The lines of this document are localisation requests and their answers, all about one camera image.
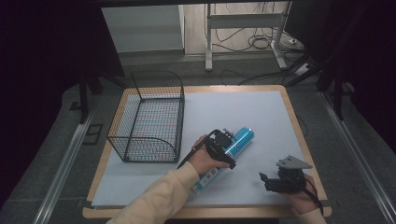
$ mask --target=metal frame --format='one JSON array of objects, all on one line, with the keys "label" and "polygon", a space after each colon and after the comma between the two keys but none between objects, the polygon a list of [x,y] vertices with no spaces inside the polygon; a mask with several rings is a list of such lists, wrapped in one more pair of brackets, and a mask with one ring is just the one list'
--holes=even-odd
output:
[{"label": "metal frame", "polygon": [[392,199],[388,196],[378,178],[376,178],[375,173],[371,169],[364,155],[361,153],[360,147],[356,143],[355,139],[353,139],[353,136],[349,132],[349,129],[345,123],[339,119],[337,114],[332,110],[332,99],[325,92],[320,92],[319,95],[322,98],[323,103],[330,114],[330,117],[332,118],[335,128],[346,144],[346,148],[348,149],[352,160],[355,162],[356,166],[361,172],[364,182],[366,183],[368,189],[372,192],[379,209],[384,215],[384,218],[387,220],[387,223],[396,223],[396,209],[393,205]]},{"label": "metal frame", "polygon": [[43,203],[40,205],[40,208],[35,215],[35,219],[33,221],[36,223],[48,223],[50,220],[50,216],[52,215],[53,209],[55,208],[56,203],[58,202],[59,196],[61,195],[62,189],[64,188],[64,183],[66,182],[67,177],[69,176],[70,170],[73,166],[73,162],[78,154],[78,150],[82,144],[85,133],[90,126],[93,113],[95,111],[96,105],[99,101],[99,96],[95,98],[91,111],[88,114],[87,119],[84,123],[80,123],[76,129],[73,138],[64,153],[64,158],[59,165],[58,171],[56,172],[55,177],[52,179],[52,182],[49,186],[49,190],[47,191],[46,196],[43,199]]},{"label": "metal frame", "polygon": [[277,27],[275,40],[271,43],[271,48],[276,57],[276,61],[281,70],[285,70],[285,60],[279,50],[279,41],[285,28],[286,20],[291,2],[288,2],[282,13],[271,14],[237,14],[237,15],[211,15],[211,4],[207,4],[206,10],[206,53],[205,70],[213,69],[213,50],[212,50],[212,29],[233,29],[233,28],[257,28],[257,27]]}]

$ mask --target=metal rail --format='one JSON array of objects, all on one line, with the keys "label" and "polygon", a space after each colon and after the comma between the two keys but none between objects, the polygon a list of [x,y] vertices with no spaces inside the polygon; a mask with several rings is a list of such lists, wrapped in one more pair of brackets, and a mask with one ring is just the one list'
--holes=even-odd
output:
[{"label": "metal rail", "polygon": [[73,138],[66,152],[64,153],[64,158],[59,165],[58,171],[56,172],[55,177],[52,179],[47,194],[44,197],[37,214],[35,215],[35,219],[33,221],[34,224],[44,224],[49,222],[52,211],[59,199],[62,189],[64,188],[64,183],[78,154],[78,150],[81,146],[82,140],[84,139],[85,133],[90,126],[92,115],[95,111],[98,100],[99,96],[95,97],[92,104],[92,109],[90,110],[90,113],[88,114],[85,123],[78,125],[76,132],[73,135]]},{"label": "metal rail", "polygon": [[337,131],[340,133],[341,137],[343,138],[346,144],[346,148],[348,149],[352,157],[352,160],[355,162],[356,166],[361,172],[361,175],[367,187],[372,192],[375,201],[378,204],[379,209],[381,210],[382,214],[384,215],[385,219],[389,224],[395,224],[396,210],[392,203],[391,198],[388,196],[382,184],[376,178],[373,170],[370,168],[369,163],[364,158],[364,155],[361,153],[360,147],[353,139],[352,134],[349,132],[349,129],[347,128],[345,123],[341,121],[333,111],[332,100],[330,99],[329,95],[324,92],[321,92],[319,95],[324,101],[327,111],[329,112]]}]

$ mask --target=metal stand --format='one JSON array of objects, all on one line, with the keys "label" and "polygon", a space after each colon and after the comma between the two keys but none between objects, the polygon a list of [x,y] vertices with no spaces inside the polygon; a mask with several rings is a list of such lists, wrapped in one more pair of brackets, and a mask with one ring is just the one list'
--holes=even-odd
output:
[{"label": "metal stand", "polygon": [[235,29],[235,28],[269,28],[277,27],[276,38],[271,43],[271,48],[275,54],[276,61],[279,68],[282,70],[287,69],[285,60],[279,50],[279,41],[282,36],[282,31],[286,24],[291,2],[285,5],[282,13],[271,14],[237,14],[237,15],[211,15],[210,7],[207,5],[206,15],[206,57],[205,69],[212,71],[213,69],[213,51],[212,51],[212,29]]}]

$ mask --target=wire basket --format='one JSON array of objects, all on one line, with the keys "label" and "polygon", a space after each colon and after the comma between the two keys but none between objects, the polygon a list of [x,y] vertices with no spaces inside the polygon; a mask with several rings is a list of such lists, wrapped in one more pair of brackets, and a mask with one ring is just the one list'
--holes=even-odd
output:
[{"label": "wire basket", "polygon": [[178,162],[184,117],[181,79],[167,71],[132,73],[107,140],[122,161]]}]

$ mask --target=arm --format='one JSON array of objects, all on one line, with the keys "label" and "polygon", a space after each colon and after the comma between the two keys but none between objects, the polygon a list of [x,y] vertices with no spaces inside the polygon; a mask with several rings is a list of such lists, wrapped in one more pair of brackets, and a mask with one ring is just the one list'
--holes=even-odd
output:
[{"label": "arm", "polygon": [[[310,175],[305,175],[305,178],[309,182],[309,184],[306,185],[306,189],[311,193],[316,194],[314,178]],[[291,205],[298,214],[298,218],[302,224],[326,224],[326,221],[320,213],[317,205],[304,192],[301,191],[296,194],[281,194],[290,200]]]},{"label": "arm", "polygon": [[213,161],[205,147],[201,147],[182,167],[170,171],[151,184],[107,224],[164,223],[187,201],[188,191],[199,180],[198,175],[205,174],[214,167],[226,168],[229,164]]}]

